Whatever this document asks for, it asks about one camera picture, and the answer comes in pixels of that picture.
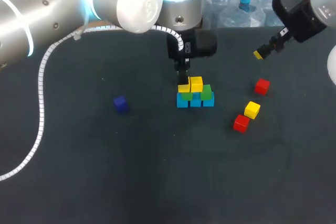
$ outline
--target dark mat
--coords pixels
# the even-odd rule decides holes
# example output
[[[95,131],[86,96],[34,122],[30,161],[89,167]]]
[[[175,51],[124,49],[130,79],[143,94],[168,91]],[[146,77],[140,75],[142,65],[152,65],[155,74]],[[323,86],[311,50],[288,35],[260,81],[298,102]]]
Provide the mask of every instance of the dark mat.
[[[46,127],[34,158],[0,183],[5,224],[332,223],[336,221],[336,32],[253,51],[277,29],[219,31],[218,53],[192,61],[214,108],[177,109],[165,35],[85,35],[55,50],[45,75]],[[0,173],[31,149],[44,51],[0,73]],[[255,95],[259,78],[271,81]],[[131,112],[118,115],[125,95]],[[248,133],[232,130],[261,105]]]

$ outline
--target red cube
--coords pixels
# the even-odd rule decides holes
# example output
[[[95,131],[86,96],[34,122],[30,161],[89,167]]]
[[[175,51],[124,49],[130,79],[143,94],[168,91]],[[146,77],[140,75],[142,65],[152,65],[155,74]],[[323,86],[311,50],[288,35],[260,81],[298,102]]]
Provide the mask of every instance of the red cube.
[[[271,83],[269,81],[266,81],[264,79],[260,79],[257,82],[255,91],[258,94],[266,95],[268,90],[269,90],[270,85],[271,85]]]
[[[247,131],[247,126],[249,122],[250,122],[250,118],[243,116],[243,115],[238,115],[235,120],[235,124],[233,125],[233,129],[235,131],[245,133]]]

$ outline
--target green cube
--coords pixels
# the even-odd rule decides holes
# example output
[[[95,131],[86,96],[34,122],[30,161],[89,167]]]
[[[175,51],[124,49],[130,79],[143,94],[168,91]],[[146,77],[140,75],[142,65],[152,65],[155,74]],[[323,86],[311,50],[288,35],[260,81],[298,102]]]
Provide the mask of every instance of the green cube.
[[[192,101],[193,100],[193,94],[192,93],[181,93],[182,100],[184,101]]]
[[[209,101],[212,99],[212,90],[210,85],[203,86],[203,92],[201,93],[202,101]]]

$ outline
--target white cable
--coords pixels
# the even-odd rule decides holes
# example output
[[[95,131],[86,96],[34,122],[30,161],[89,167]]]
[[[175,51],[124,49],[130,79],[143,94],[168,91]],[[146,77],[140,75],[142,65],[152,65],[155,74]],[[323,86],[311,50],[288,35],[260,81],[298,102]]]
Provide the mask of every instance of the white cable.
[[[74,39],[75,40],[79,40],[82,36],[82,34],[84,33],[84,31],[88,28],[89,26],[89,16],[90,16],[90,7],[89,7],[89,3],[87,3],[85,5],[85,17],[84,17],[84,24],[83,27],[76,32],[76,34],[74,35]]]
[[[96,31],[111,31],[111,30],[122,30],[122,29],[117,27],[117,26],[100,26],[100,27],[88,28],[84,31],[84,33],[93,33],[93,32],[96,32]],[[168,33],[168,34],[174,36],[177,40],[178,45],[179,45],[179,51],[183,50],[184,43],[183,43],[183,40],[181,38],[181,35],[179,35],[177,32],[175,32],[175,31],[173,31],[169,28],[162,27],[162,26],[153,26],[151,28],[151,30],[163,31],[165,33]],[[28,153],[26,158],[21,162],[21,164],[18,167],[16,167],[11,172],[0,176],[0,181],[8,179],[8,178],[14,176],[15,174],[17,174],[18,172],[20,172],[29,163],[29,161],[31,160],[31,158],[33,157],[35,152],[37,151],[37,148],[39,147],[40,142],[42,140],[43,131],[44,131],[44,123],[45,123],[45,121],[44,121],[45,111],[44,111],[43,77],[44,77],[44,71],[46,69],[46,64],[47,64],[47,61],[48,61],[51,53],[55,50],[55,48],[58,47],[65,40],[67,40],[69,38],[72,38],[75,35],[76,35],[75,32],[71,33],[68,36],[64,37],[63,39],[60,39],[58,42],[55,42],[54,44],[52,44],[48,48],[48,50],[44,54],[44,56],[42,58],[42,61],[41,61],[41,64],[40,64],[40,68],[38,69],[37,85],[38,85],[38,104],[39,104],[39,110],[40,110],[40,117],[39,117],[39,126],[38,126],[37,137],[36,137],[34,146],[30,150],[30,152]]]

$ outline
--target toy block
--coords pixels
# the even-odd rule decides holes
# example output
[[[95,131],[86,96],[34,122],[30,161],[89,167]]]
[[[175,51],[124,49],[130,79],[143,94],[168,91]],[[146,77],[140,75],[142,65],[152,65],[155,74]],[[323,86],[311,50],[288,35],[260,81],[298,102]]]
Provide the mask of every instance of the toy block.
[[[255,119],[259,113],[260,105],[255,102],[249,102],[245,108],[244,115],[248,118]]]
[[[191,82],[191,92],[199,93],[203,91],[203,80],[202,77],[190,77]]]
[[[190,107],[201,107],[201,94],[200,93],[193,93],[193,100],[190,101]]]
[[[193,100],[193,93],[181,93],[182,100],[184,101],[192,101]]]
[[[113,103],[118,113],[129,111],[129,107],[124,96],[114,98]]]
[[[256,84],[255,92],[258,94],[266,95],[269,90],[270,84],[271,83],[269,81],[260,79]]]
[[[184,85],[178,85],[178,92],[179,93],[189,93],[190,92],[190,86],[191,86],[191,82],[190,82],[190,77],[188,77],[188,84],[184,84]]]
[[[182,94],[177,93],[176,95],[176,106],[178,108],[188,108],[189,102],[182,99]]]
[[[212,90],[210,85],[204,85],[201,93],[201,100],[208,101],[212,99]]]
[[[243,115],[238,115],[233,125],[233,129],[235,131],[245,133],[247,131],[249,122],[250,122],[250,118],[247,118],[246,116],[243,116]]]
[[[203,107],[214,107],[215,106],[215,93],[211,92],[211,100],[203,101]]]

